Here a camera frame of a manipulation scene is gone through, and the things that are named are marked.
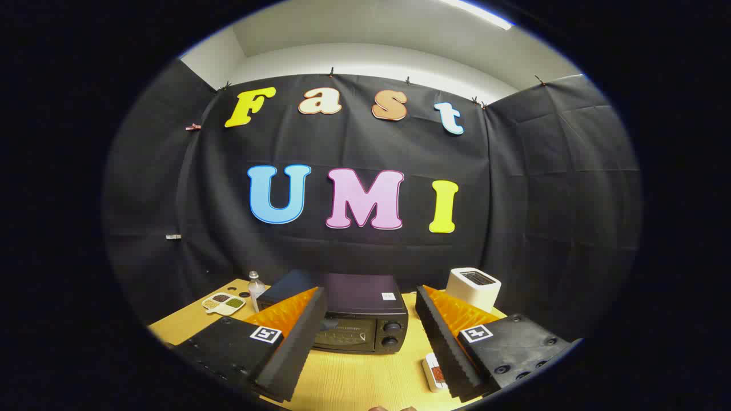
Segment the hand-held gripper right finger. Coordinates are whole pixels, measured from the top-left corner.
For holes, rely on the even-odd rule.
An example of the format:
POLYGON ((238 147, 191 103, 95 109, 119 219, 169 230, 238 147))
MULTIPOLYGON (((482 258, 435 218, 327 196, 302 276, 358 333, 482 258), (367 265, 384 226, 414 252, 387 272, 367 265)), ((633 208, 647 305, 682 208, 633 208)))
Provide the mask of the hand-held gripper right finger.
POLYGON ((574 348, 525 315, 499 318, 425 285, 415 310, 450 395, 462 402, 511 390, 574 348))

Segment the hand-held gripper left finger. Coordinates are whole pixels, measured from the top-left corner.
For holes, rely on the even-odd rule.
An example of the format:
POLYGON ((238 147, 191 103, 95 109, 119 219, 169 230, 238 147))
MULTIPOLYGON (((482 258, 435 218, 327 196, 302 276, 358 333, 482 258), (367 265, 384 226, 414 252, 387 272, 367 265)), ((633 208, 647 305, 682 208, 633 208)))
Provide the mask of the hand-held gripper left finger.
POLYGON ((245 320, 222 317, 171 349, 230 390, 290 401, 327 309, 312 287, 245 320))

